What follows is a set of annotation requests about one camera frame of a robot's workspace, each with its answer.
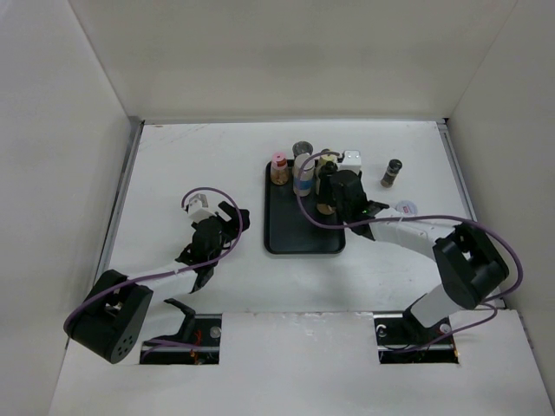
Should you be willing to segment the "black cap spice bottle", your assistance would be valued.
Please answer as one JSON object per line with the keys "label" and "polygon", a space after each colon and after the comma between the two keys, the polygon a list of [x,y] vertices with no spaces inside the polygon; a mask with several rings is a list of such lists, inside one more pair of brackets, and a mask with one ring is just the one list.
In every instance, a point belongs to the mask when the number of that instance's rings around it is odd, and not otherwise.
{"label": "black cap spice bottle", "polygon": [[317,193],[323,194],[330,188],[330,178],[337,172],[337,164],[333,161],[323,161],[317,167]]}

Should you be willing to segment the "silver lid blue label jar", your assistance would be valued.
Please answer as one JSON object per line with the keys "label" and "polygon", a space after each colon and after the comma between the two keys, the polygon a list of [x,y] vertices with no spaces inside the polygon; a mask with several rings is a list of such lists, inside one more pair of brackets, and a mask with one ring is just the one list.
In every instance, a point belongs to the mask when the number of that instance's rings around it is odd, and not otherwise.
{"label": "silver lid blue label jar", "polygon": [[308,153],[299,154],[292,167],[293,191],[303,198],[310,194],[313,185],[315,161]]}

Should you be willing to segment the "yellow cap spice bottle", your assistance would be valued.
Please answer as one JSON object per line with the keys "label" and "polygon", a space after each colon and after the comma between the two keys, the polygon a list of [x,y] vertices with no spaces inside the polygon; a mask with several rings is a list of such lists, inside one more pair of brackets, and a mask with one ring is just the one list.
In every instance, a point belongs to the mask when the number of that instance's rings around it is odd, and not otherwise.
{"label": "yellow cap spice bottle", "polygon": [[319,157],[318,163],[323,165],[327,164],[328,162],[337,164],[338,157],[339,157],[338,153],[332,152],[330,149],[323,149],[322,154]]}

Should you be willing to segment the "pink cap spice bottle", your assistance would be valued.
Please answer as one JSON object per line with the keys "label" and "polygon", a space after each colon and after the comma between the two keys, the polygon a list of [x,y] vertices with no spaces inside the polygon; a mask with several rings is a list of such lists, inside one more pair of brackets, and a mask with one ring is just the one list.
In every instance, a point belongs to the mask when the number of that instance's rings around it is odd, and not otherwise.
{"label": "pink cap spice bottle", "polygon": [[285,153],[273,153],[271,157],[270,178],[274,185],[285,185],[290,173]]}

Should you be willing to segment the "black knob cap bottle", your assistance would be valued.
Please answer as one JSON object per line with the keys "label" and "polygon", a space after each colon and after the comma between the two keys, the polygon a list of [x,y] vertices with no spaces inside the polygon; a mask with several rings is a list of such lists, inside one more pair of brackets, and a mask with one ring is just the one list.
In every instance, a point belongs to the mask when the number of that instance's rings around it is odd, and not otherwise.
{"label": "black knob cap bottle", "polygon": [[336,213],[336,203],[333,201],[317,202],[317,211],[324,216]]}

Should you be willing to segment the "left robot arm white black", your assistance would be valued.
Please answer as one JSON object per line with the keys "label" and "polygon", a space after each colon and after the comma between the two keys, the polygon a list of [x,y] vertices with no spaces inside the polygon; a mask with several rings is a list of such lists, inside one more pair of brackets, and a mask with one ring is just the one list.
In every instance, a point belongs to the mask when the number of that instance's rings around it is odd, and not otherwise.
{"label": "left robot arm white black", "polygon": [[186,206],[194,233],[171,263],[127,276],[104,271],[83,303],[63,324],[64,332],[111,364],[140,350],[140,363],[153,363],[164,353],[183,353],[184,361],[213,359],[219,339],[210,330],[219,318],[197,316],[179,296],[201,290],[218,262],[233,249],[250,226],[250,212],[222,201],[216,211],[199,196]]}

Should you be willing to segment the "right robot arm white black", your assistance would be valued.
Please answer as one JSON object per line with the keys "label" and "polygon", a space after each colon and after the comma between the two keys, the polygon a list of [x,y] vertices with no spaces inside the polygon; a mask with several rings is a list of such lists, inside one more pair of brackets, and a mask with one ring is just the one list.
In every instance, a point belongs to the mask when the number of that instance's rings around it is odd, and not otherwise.
{"label": "right robot arm white black", "polygon": [[441,320],[459,310],[475,309],[508,277],[505,261],[478,226],[403,217],[389,205],[368,200],[361,176],[352,171],[334,172],[326,166],[318,179],[317,200],[336,209],[356,235],[435,262],[441,283],[403,312],[402,333],[409,341],[423,342]]}

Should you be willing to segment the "tall dark pepper grinder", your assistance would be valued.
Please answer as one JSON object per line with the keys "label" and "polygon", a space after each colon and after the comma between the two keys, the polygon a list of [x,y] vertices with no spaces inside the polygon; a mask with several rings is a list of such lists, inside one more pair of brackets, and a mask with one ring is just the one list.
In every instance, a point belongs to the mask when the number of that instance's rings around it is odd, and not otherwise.
{"label": "tall dark pepper grinder", "polygon": [[402,169],[402,162],[398,159],[391,159],[388,162],[385,173],[381,179],[381,185],[385,188],[390,188],[394,182],[398,173]]}

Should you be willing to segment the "black plastic tray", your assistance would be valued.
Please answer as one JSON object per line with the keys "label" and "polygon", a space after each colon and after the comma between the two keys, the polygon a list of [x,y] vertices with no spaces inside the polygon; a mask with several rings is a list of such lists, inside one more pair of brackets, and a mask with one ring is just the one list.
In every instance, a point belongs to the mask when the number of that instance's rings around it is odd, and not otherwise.
{"label": "black plastic tray", "polygon": [[293,183],[271,181],[271,164],[265,168],[264,247],[274,255],[328,255],[343,251],[343,230],[313,225],[301,212]]}

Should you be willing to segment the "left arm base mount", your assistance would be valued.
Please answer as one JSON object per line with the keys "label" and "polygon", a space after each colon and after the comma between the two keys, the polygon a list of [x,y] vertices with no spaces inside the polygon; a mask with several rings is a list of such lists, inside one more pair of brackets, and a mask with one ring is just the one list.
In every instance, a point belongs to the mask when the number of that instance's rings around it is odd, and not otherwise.
{"label": "left arm base mount", "polygon": [[165,334],[148,336],[140,349],[141,365],[218,365],[222,337],[221,314],[198,314],[184,303],[164,301],[177,309],[179,326]]}

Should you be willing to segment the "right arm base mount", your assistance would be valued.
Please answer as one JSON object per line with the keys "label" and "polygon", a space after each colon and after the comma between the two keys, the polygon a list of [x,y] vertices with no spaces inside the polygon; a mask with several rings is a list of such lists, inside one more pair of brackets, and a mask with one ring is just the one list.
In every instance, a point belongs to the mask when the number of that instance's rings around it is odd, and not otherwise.
{"label": "right arm base mount", "polygon": [[394,364],[458,364],[459,358],[448,317],[430,328],[402,314],[374,315],[378,360]]}

